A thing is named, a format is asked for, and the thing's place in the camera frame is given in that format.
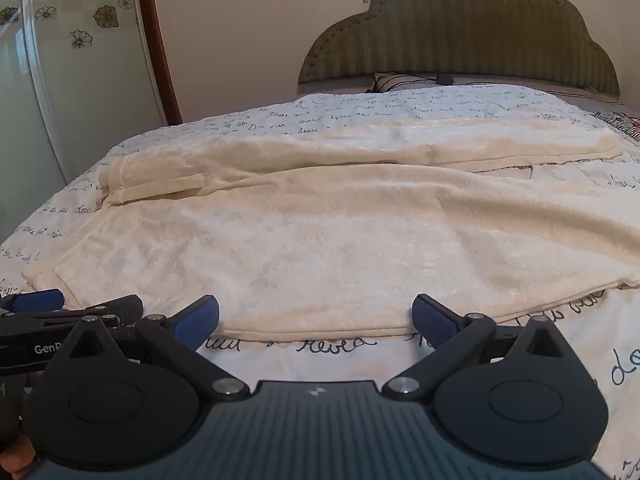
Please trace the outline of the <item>green upholstered headboard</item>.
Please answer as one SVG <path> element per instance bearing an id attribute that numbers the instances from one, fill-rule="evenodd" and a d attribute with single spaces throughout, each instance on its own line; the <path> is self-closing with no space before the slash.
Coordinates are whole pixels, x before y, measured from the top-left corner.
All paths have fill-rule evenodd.
<path id="1" fill-rule="evenodd" d="M 298 81 L 390 72 L 525 78 L 620 94 L 610 57 L 567 0 L 371 0 L 314 40 Z"/>

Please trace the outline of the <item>striped pillow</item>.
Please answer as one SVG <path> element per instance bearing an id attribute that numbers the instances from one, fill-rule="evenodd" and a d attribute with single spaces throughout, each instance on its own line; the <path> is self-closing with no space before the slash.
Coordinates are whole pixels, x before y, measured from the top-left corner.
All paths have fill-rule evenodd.
<path id="1" fill-rule="evenodd" d="M 369 89 L 370 93 L 385 93 L 399 90 L 432 88 L 437 86 L 435 76 L 376 73 L 373 84 Z"/>

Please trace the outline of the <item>white script-print quilt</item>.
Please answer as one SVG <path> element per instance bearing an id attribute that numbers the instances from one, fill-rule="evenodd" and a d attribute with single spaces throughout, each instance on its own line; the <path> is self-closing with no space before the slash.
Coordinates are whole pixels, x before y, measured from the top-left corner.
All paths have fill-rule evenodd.
<path id="1" fill-rule="evenodd" d="M 82 308 L 204 295 L 207 359 L 262 379 L 385 382 L 430 351 L 427 294 L 555 322 L 605 396 L 597 463 L 639 474 L 639 117 L 515 84 L 291 103 L 113 146 L 1 246 L 6 294 Z"/>

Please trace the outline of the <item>small black device on bed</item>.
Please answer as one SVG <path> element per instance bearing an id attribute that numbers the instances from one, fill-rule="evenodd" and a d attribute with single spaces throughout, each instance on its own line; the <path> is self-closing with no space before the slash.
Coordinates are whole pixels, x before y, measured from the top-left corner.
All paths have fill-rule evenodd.
<path id="1" fill-rule="evenodd" d="M 435 78 L 436 84 L 440 86 L 451 86 L 454 84 L 454 78 L 449 75 L 437 75 Z"/>

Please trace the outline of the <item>wardrobe sliding door with flowers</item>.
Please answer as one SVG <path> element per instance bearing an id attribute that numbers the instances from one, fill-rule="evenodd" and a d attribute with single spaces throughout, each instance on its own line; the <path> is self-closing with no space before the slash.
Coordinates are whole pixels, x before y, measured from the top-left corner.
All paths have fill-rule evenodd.
<path id="1" fill-rule="evenodd" d="M 139 133 L 182 121 L 155 0 L 1 0 L 1 236 Z"/>

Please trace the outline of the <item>cream fleece pants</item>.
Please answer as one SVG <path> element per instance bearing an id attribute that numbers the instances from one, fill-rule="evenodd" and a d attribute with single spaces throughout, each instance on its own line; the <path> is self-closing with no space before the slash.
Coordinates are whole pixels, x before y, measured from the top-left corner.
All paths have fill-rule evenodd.
<path id="1" fill-rule="evenodd" d="M 441 119 L 186 136 L 115 160 L 102 206 L 31 264 L 75 307 L 203 295 L 247 340 L 394 336 L 421 292 L 510 318 L 639 281 L 639 200 L 506 168 L 618 156 L 608 128 Z"/>

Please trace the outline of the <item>pink patterned blanket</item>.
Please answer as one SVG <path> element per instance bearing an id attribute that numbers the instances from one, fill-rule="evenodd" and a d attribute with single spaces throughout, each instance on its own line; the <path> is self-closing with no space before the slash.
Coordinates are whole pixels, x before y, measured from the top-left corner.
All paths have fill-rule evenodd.
<path id="1" fill-rule="evenodd" d="M 591 115 L 594 118 L 602 120 L 602 122 L 606 122 L 618 132 L 623 133 L 623 135 L 634 142 L 634 144 L 640 144 L 639 117 L 634 117 L 622 112 L 592 112 Z"/>

